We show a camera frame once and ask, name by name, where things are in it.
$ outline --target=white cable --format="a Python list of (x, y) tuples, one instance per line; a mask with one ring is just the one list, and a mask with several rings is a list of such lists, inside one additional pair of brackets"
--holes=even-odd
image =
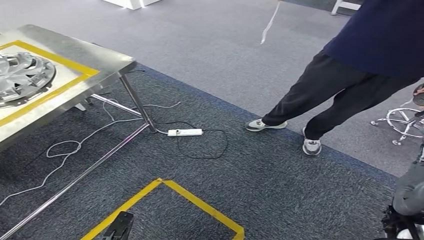
[(158, 133), (161, 133), (161, 134), (166, 134), (166, 135), (168, 135), (168, 133), (166, 133), (166, 132), (163, 132), (163, 131), (161, 131), (161, 130), (159, 130), (159, 129), (157, 129), (157, 128), (156, 128), (156, 131), (157, 131)]
[(179, 104), (181, 104), (181, 102), (177, 102), (176, 104), (172, 105), (172, 106), (159, 106), (159, 105), (154, 105), (154, 104), (147, 104), (147, 105), (143, 105), (144, 107), (158, 107), (158, 108), (162, 108), (162, 109), (171, 109), (173, 107), (178, 106)]
[(409, 101), (405, 102), (404, 104), (400, 105), (400, 107), (403, 107), (403, 106), (405, 106), (407, 104), (412, 103), (413, 100), (414, 100), (414, 98), (411, 98), (411, 100), (409, 100)]
[(264, 43), (265, 43), (265, 40), (267, 39), (267, 33), (268, 33), (268, 30), (269, 30), (269, 29), (271, 28), (271, 26), (273, 25), (274, 18), (275, 18), (275, 17), (276, 17), (276, 15), (277, 15), (278, 8), (280, 7), (280, 2), (281, 2), (281, 0), (277, 0), (277, 1), (278, 1), (278, 3), (277, 3), (277, 7), (275, 8), (274, 15), (272, 15), (271, 20), (269, 21), (269, 23), (268, 23), (268, 25), (266, 26), (265, 30), (263, 30), (263, 32), (262, 32), (262, 40), (260, 41), (260, 44), (264, 44)]
[[(111, 101), (115, 101), (116, 103), (118, 103), (118, 101), (117, 100), (115, 100), (115, 99), (109, 99), (109, 100), (111, 100)], [(164, 108), (164, 109), (169, 109), (169, 108), (173, 108), (173, 107), (175, 107), (175, 106), (177, 106), (177, 105), (179, 105), (181, 102), (179, 101), (177, 104), (175, 104), (175, 105), (173, 105), (173, 106), (159, 106), (159, 105), (153, 105), (153, 104), (150, 104), (150, 105), (144, 105), (144, 106), (153, 106), (153, 107), (158, 107), (158, 108)], [(56, 143), (56, 144), (54, 144), (54, 145), (52, 145), (51, 147), (49, 147), (48, 149), (47, 149), (47, 152), (45, 153), (45, 156), (47, 157), (47, 158), (49, 158), (49, 159), (51, 159), (51, 158), (55, 158), (55, 157), (61, 157), (61, 156), (65, 156), (65, 158), (63, 159), (63, 161), (62, 161), (62, 164), (60, 165), (60, 166), (58, 166), (57, 168), (55, 168), (53, 171), (51, 171), (45, 178), (44, 178), (44, 180), (42, 181), (42, 184), (41, 185), (39, 185), (39, 186), (36, 186), (36, 187), (32, 187), (32, 188), (29, 188), (29, 189), (26, 189), (26, 190), (23, 190), (23, 191), (20, 191), (20, 192), (16, 192), (16, 193), (13, 193), (13, 194), (10, 194), (9, 196), (7, 196), (7, 197), (5, 197), (4, 199), (3, 199), (3, 201), (1, 201), (0, 202), (0, 206), (1, 205), (3, 205), (9, 198), (11, 198), (11, 197), (13, 197), (13, 196), (17, 196), (17, 195), (20, 195), (20, 194), (23, 194), (23, 193), (26, 193), (26, 192), (30, 192), (30, 191), (32, 191), (32, 190), (37, 190), (37, 189), (40, 189), (40, 188), (42, 188), (42, 187), (44, 187), (45, 186), (45, 184), (46, 184), (46, 182), (47, 182), (47, 180), (49, 179), (49, 177), (52, 175), (52, 174), (54, 174), (57, 170), (59, 170), (59, 169), (61, 169), (64, 165), (65, 165), (65, 163), (66, 163), (66, 161), (68, 160), (68, 158), (70, 157), (70, 156), (72, 156), (73, 154), (76, 154), (81, 148), (82, 148), (82, 146), (83, 146), (83, 143), (85, 142), (85, 141), (87, 141), (89, 138), (91, 138), (93, 135), (95, 135), (96, 133), (98, 133), (98, 132), (100, 132), (101, 130), (103, 130), (103, 129), (105, 129), (105, 128), (107, 128), (107, 127), (110, 127), (110, 126), (112, 126), (112, 125), (114, 125), (114, 124), (116, 124), (116, 123), (123, 123), (123, 122), (131, 122), (131, 121), (136, 121), (136, 120), (143, 120), (143, 118), (133, 118), (133, 119), (127, 119), (127, 120), (115, 120), (115, 118), (111, 115), (111, 113), (108, 111), (108, 110), (106, 110), (106, 107), (105, 107), (105, 104), (106, 104), (106, 102), (103, 102), (103, 109), (104, 109), (104, 111), (107, 113), (107, 115), (110, 117), (110, 119), (112, 120), (112, 122), (111, 123), (109, 123), (109, 124), (106, 124), (105, 126), (102, 126), (101, 128), (99, 128), (99, 129), (97, 129), (97, 130), (95, 130), (94, 132), (92, 132), (90, 135), (88, 135), (86, 138), (84, 138), (81, 142), (78, 142), (78, 141), (75, 141), (75, 140), (67, 140), (67, 141), (62, 141), (62, 142), (59, 142), (59, 143)], [(159, 133), (161, 133), (161, 134), (166, 134), (166, 135), (168, 135), (166, 132), (163, 132), (163, 131), (160, 131), (160, 130), (158, 130), (158, 129), (156, 129)], [(74, 151), (72, 151), (72, 152), (68, 152), (68, 153), (61, 153), (61, 154), (56, 154), (56, 155), (50, 155), (49, 153), (50, 153), (50, 151), (54, 148), (54, 147), (56, 147), (56, 146), (59, 146), (59, 145), (62, 145), (62, 144), (65, 144), (65, 143), (75, 143), (75, 144), (77, 144), (77, 146), (76, 146), (76, 149), (74, 150)]]

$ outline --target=yellow tape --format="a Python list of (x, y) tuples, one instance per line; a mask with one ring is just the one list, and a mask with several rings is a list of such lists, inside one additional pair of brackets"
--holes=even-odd
[(104, 229), (106, 229), (118, 216), (121, 211), (126, 211), (141, 198), (146, 196), (149, 192), (151, 192), (154, 188), (159, 186), (161, 183), (164, 183), (169, 188), (179, 193), (181, 196), (192, 202), (194, 205), (220, 221), (222, 224), (233, 230), (236, 234), (232, 240), (244, 240), (245, 239), (245, 230), (242, 226), (235, 223), (233, 220), (225, 216), (224, 214), (217, 211), (215, 208), (209, 206), (206, 202), (202, 201), (200, 198), (193, 195), (191, 192), (184, 189), (182, 186), (178, 185), (176, 182), (172, 180), (162, 180), (160, 178), (154, 180), (145, 188), (143, 188), (139, 193), (130, 198), (127, 202), (125, 202), (122, 206), (120, 206), (117, 210), (115, 210), (111, 215), (109, 215), (105, 220), (99, 223), (95, 228), (93, 228), (87, 235), (85, 235), (81, 240), (92, 240), (98, 234), (100, 234)]
[(128, 209), (130, 209), (134, 204), (136, 204), (140, 199), (142, 199), (144, 196), (150, 193), (153, 189), (155, 189), (161, 183), (162, 183), (162, 179), (160, 178), (152, 181), (149, 185), (147, 185), (140, 192), (138, 192), (136, 195), (131, 197), (122, 206), (120, 206), (111, 215), (109, 215), (105, 220), (103, 220), (99, 225), (97, 225), (89, 233), (87, 233), (84, 237), (82, 237), (81, 240), (94, 239), (97, 235), (99, 235), (99, 233), (101, 233), (104, 229), (106, 229), (106, 227), (108, 227), (115, 220), (115, 218), (117, 218), (118, 214), (121, 211), (127, 211)]
[(0, 50), (6, 49), (6, 48), (9, 48), (9, 47), (12, 47), (12, 46), (17, 46), (17, 47), (23, 48), (23, 49), (28, 50), (30, 52), (33, 52), (33, 53), (35, 53), (37, 55), (40, 55), (40, 56), (42, 56), (42, 57), (44, 57), (46, 59), (50, 59), (50, 60), (52, 60), (54, 62), (57, 62), (59, 64), (62, 64), (64, 66), (68, 67), (68, 68), (71, 68), (73, 70), (76, 70), (76, 71), (80, 72), (81, 75), (78, 76), (77, 78), (75, 78), (74, 80), (68, 82), (67, 84), (61, 86), (60, 88), (58, 88), (58, 89), (50, 92), (46, 96), (41, 97), (40, 99), (38, 99), (38, 100), (36, 100), (34, 102), (28, 103), (25, 107), (23, 107), (23, 108), (19, 109), (18, 111), (10, 114), (9, 116), (6, 116), (6, 117), (0, 119), (0, 127), (3, 126), (3, 125), (5, 125), (5, 124), (10, 123), (11, 121), (13, 121), (13, 120), (21, 117), (24, 114), (27, 114), (28, 112), (30, 112), (34, 108), (38, 107), (39, 105), (47, 102), (48, 100), (50, 100), (50, 99), (52, 99), (52, 98), (54, 98), (54, 97), (62, 94), (66, 90), (68, 90), (71, 87), (75, 86), (76, 84), (78, 84), (78, 83), (80, 83), (80, 82), (82, 82), (84, 80), (87, 80), (90, 77), (92, 77), (92, 76), (94, 76), (94, 75), (96, 75), (96, 74), (99, 73), (99, 71), (96, 70), (96, 69), (93, 69), (93, 68), (90, 68), (88, 66), (79, 64), (77, 62), (74, 62), (74, 61), (69, 60), (69, 59), (64, 58), (64, 57), (61, 57), (59, 55), (55, 55), (55, 54), (53, 54), (51, 52), (48, 52), (46, 50), (43, 50), (41, 48), (38, 48), (36, 46), (30, 45), (30, 44), (28, 44), (26, 42), (19, 41), (19, 40), (13, 41), (13, 42), (10, 42), (10, 43), (7, 43), (5, 45), (0, 46)]
[(192, 202), (194, 205), (198, 206), (201, 210), (205, 211), (212, 217), (216, 218), (218, 221), (223, 223), (225, 226), (236, 232), (237, 234), (244, 233), (244, 229), (235, 223), (233, 220), (229, 219), (224, 214), (217, 211), (215, 208), (209, 206), (206, 202), (202, 201), (200, 198), (193, 195), (191, 192), (184, 189), (182, 186), (178, 185), (176, 182), (171, 180), (163, 181), (164, 184), (166, 184), (168, 187), (173, 189), (175, 192), (179, 193), (181, 196)]

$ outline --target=power strip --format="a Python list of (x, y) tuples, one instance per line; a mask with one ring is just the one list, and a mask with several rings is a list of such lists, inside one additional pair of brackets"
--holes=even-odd
[(201, 129), (174, 129), (168, 131), (169, 137), (183, 137), (183, 136), (201, 136), (203, 131)]

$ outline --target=black pants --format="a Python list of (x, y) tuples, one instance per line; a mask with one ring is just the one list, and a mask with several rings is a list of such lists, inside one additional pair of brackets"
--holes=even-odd
[(362, 72), (320, 52), (262, 121), (270, 126), (280, 125), (335, 95), (333, 105), (306, 125), (306, 138), (319, 140), (353, 115), (374, 107), (418, 80)]

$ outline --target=floor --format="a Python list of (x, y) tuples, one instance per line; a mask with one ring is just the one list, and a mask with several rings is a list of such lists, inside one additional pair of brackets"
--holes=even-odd
[[(156, 127), (183, 129), (186, 123), (164, 123), (187, 121), (204, 129), (204, 135), (171, 138), (142, 132), (10, 240), (100, 240), (102, 234), (85, 235), (158, 178), (178, 184), (238, 227), (216, 212), (207, 213), (205, 206), (195, 205), (199, 200), (188, 201), (187, 192), (163, 181), (129, 203), (127, 211), (135, 215), (130, 240), (242, 240), (235, 238), (243, 232), (240, 228), (246, 240), (382, 237), (377, 229), (396, 177), (330, 147), (317, 157), (306, 156), (299, 148), (303, 137), (289, 129), (249, 132), (243, 123), (255, 118), (253, 113), (145, 66), (141, 69), (128, 74), (128, 80), (146, 104), (171, 106), (181, 101), (174, 108), (146, 107)], [(125, 106), (134, 105), (120, 83), (105, 93)], [(0, 200), (41, 184), (62, 162), (63, 157), (46, 157), (53, 143), (80, 141), (111, 122), (101, 102), (85, 106), (87, 111), (73, 108), (0, 152)], [(116, 120), (134, 118), (117, 108), (106, 109)], [(0, 205), (0, 236), (140, 124), (120, 122), (98, 132), (44, 187)], [(50, 154), (69, 153), (75, 147), (65, 143)]]
[[(162, 0), (132, 11), (101, 0), (44, 0), (36, 5), (29, 0), (2, 1), (0, 32), (31, 23), (95, 42), (263, 115), (349, 20), (346, 15), (331, 16), (324, 10), (283, 2), (267, 41), (260, 45), (275, 7), (274, 0)], [(412, 88), (353, 117), (323, 142), (400, 176), (415, 158), (420, 141), (407, 139), (403, 146), (394, 146), (391, 142), (399, 134), (369, 122), (408, 101)], [(293, 119), (289, 128), (299, 132), (329, 104)]]

